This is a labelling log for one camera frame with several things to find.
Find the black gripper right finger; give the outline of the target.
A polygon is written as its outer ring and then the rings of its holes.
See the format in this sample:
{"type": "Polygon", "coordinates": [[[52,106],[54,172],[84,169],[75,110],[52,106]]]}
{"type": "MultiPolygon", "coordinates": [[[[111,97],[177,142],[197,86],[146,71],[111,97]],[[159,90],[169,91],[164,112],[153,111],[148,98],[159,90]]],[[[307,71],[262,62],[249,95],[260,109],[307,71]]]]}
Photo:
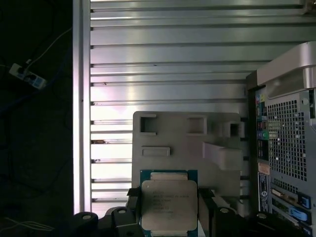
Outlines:
{"type": "Polygon", "coordinates": [[[299,228],[267,212],[242,217],[216,200],[211,189],[198,189],[198,220],[207,237],[304,237],[299,228]]]}

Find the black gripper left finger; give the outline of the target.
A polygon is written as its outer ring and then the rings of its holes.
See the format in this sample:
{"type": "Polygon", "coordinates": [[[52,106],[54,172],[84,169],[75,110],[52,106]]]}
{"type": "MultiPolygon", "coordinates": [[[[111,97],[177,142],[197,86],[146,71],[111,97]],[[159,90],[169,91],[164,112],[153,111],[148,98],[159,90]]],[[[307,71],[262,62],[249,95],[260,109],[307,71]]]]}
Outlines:
{"type": "Polygon", "coordinates": [[[93,212],[81,212],[71,219],[73,237],[141,237],[140,188],[131,188],[125,206],[109,209],[102,218],[93,212]]]}

